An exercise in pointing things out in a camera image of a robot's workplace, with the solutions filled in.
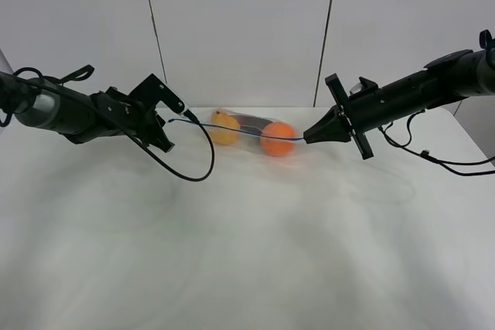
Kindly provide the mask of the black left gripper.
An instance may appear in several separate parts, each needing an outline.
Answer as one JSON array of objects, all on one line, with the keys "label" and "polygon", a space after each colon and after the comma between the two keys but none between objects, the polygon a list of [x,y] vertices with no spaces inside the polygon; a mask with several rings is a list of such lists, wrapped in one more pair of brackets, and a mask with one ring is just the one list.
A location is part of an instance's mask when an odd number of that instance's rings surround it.
[{"label": "black left gripper", "polygon": [[173,149],[174,144],[163,131],[165,121],[154,107],[147,108],[113,87],[106,92],[91,94],[90,98],[97,111],[104,115],[95,116],[95,124],[90,129],[92,139],[123,136],[123,128],[145,147],[152,145],[164,152]]}]

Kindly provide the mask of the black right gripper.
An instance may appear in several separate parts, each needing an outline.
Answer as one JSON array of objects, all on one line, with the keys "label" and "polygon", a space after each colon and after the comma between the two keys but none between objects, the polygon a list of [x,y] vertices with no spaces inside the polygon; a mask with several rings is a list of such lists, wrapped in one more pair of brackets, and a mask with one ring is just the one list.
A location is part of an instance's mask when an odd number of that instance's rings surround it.
[{"label": "black right gripper", "polygon": [[353,140],[363,159],[374,156],[366,132],[419,112],[437,101],[437,79],[429,73],[413,73],[355,96],[346,94],[336,74],[327,77],[325,82],[336,104],[304,131],[303,138],[307,144]]}]

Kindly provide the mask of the black silver left arm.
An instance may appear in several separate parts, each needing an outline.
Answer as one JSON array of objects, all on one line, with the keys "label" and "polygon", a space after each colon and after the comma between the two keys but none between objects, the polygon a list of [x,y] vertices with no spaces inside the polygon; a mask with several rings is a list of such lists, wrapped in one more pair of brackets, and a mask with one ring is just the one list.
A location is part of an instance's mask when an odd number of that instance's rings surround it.
[{"label": "black silver left arm", "polygon": [[[86,95],[66,87],[67,82],[86,80],[93,71],[92,66],[85,66],[57,79],[33,70],[35,76],[28,80],[20,71],[2,73],[1,109],[26,127],[54,131],[74,144],[129,134],[145,147],[152,145],[164,152],[173,144],[163,131],[166,121],[156,110],[159,104],[177,114],[178,121],[199,123],[187,103],[154,74],[129,94],[109,87]],[[288,154],[303,139],[283,121],[224,109],[213,111],[204,126],[217,145],[232,146],[241,135],[253,136],[272,156]]]}]

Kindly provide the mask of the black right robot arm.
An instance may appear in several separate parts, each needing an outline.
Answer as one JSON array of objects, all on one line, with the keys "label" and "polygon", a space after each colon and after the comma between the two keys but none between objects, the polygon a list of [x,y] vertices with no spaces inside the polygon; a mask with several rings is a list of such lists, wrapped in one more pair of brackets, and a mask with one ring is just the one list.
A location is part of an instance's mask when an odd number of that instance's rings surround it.
[{"label": "black right robot arm", "polygon": [[463,49],[427,64],[424,69],[379,87],[364,77],[347,94],[339,77],[325,79],[336,104],[303,133],[306,143],[354,141],[364,160],[374,153],[368,131],[422,110],[431,110],[467,97],[494,94],[494,39],[480,33],[480,51]]}]

